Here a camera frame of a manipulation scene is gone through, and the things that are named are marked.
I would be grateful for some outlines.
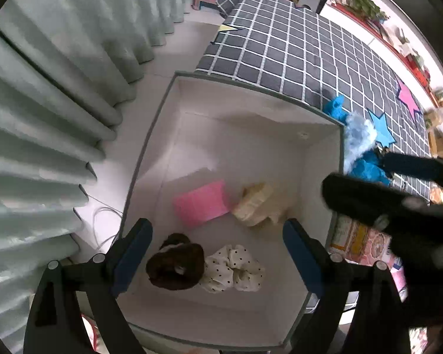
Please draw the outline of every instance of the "pink star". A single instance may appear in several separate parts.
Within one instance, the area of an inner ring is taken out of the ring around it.
[[[415,123],[415,112],[420,113],[420,109],[418,108],[417,103],[412,97],[412,93],[410,93],[409,88],[402,82],[400,78],[397,78],[397,82],[399,83],[400,86],[397,98],[407,106],[410,116],[412,117],[412,120]]]

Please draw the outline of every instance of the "blue star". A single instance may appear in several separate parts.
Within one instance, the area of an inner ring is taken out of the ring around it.
[[[397,141],[391,135],[391,132],[387,127],[387,123],[385,121],[385,113],[381,114],[380,117],[377,117],[369,109],[367,111],[369,112],[371,120],[374,124],[374,128],[376,128],[377,131],[376,141],[379,142],[383,148],[388,148],[390,144],[396,143]]]

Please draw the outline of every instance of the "scrunchie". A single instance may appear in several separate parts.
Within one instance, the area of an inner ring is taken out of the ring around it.
[[[200,285],[210,293],[230,287],[240,291],[258,291],[265,275],[264,267],[242,246],[223,246],[205,258]]]
[[[171,234],[146,264],[151,283],[168,290],[194,287],[203,271],[203,248],[180,233]]]

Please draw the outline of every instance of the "pink box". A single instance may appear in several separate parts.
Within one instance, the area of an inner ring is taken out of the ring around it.
[[[223,180],[181,194],[174,198],[173,203],[176,214],[189,228],[220,217],[230,208]]]

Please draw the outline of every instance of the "brown scrunchie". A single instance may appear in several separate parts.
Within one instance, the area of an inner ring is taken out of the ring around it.
[[[205,270],[203,248],[191,243],[181,233],[171,234],[159,249],[174,247],[153,255],[146,264],[146,273],[154,286],[168,290],[190,289],[197,285]]]

